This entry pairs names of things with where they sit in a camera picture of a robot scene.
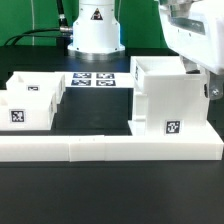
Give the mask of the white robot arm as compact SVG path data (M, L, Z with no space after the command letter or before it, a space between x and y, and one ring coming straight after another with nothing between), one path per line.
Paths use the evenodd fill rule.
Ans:
M208 76L207 96L224 97L224 0L157 0L165 42L188 72L201 67ZM123 52L115 0L79 0L68 52L103 60Z

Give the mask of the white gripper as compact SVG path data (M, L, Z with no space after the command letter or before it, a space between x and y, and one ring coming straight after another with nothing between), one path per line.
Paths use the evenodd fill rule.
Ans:
M187 74L207 77L206 96L224 96L224 0L158 0L167 46L181 55Z

